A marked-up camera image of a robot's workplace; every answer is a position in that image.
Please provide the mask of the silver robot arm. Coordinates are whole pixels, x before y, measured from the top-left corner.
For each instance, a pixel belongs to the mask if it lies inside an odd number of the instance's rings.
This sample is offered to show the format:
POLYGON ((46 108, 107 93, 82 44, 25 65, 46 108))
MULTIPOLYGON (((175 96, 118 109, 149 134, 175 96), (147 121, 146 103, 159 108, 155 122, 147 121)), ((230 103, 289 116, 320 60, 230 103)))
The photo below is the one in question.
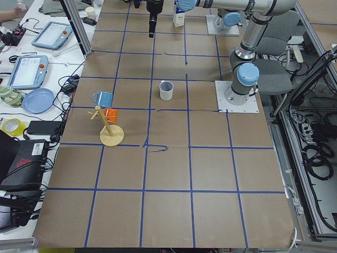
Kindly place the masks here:
POLYGON ((219 27, 242 26, 241 13, 238 10, 218 8, 216 24, 219 27))
POLYGON ((255 52, 271 21, 292 9, 296 1, 176 1, 177 7, 190 11, 195 7, 217 8, 227 11, 251 12, 248 27, 240 45, 231 53, 234 80, 231 91, 248 95, 256 83, 262 94, 282 94, 291 90, 288 75, 276 61, 255 58, 255 52))

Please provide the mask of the person's hand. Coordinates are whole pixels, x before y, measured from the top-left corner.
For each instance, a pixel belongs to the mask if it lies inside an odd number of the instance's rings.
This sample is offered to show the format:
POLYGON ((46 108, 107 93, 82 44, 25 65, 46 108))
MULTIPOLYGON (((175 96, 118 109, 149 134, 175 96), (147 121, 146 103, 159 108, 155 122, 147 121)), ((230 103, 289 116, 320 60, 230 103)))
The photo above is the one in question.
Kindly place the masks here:
POLYGON ((10 11, 1 11, 1 24, 17 18, 23 18, 28 11, 28 6, 19 4, 10 11))

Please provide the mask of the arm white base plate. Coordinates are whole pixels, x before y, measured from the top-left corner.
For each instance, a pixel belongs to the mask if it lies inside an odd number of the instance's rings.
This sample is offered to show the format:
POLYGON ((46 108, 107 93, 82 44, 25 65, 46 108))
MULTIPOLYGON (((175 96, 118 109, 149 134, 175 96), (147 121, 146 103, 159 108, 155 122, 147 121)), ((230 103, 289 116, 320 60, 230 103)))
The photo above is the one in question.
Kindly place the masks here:
POLYGON ((215 81, 218 111, 221 113, 259 113, 256 95, 251 88, 248 94, 232 91, 232 81, 215 81))
POLYGON ((234 37, 238 37, 240 35, 237 24, 227 26, 224 24, 224 19, 220 18, 218 15, 207 15, 206 24, 208 35, 234 37))

